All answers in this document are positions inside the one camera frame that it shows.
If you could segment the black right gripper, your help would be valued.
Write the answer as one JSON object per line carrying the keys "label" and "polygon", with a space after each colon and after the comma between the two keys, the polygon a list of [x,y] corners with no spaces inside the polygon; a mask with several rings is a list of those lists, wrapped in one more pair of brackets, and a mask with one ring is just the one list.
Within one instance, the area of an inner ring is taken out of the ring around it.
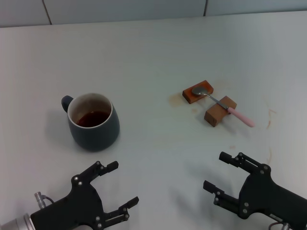
{"label": "black right gripper", "polygon": [[277,185],[271,178],[269,165],[259,163],[242,152],[232,157],[222,151],[219,160],[241,168],[250,175],[241,188],[239,199],[204,181],[203,189],[215,195],[213,203],[216,206],[236,214],[241,219],[247,219],[253,213],[261,213],[273,219],[281,219],[294,230],[306,228],[307,200]]}

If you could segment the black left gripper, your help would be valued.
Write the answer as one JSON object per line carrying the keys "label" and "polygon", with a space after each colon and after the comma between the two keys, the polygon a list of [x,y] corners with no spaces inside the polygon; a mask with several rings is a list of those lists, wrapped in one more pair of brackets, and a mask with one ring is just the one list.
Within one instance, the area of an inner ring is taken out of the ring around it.
{"label": "black left gripper", "polygon": [[136,196],[117,210],[104,212],[101,199],[91,185],[99,176],[110,173],[118,168],[114,161],[103,166],[97,161],[82,173],[71,179],[70,193],[55,203],[31,214],[32,223],[37,230],[72,230],[86,225],[94,230],[108,228],[127,221],[130,218],[128,210],[136,206],[139,198]]}

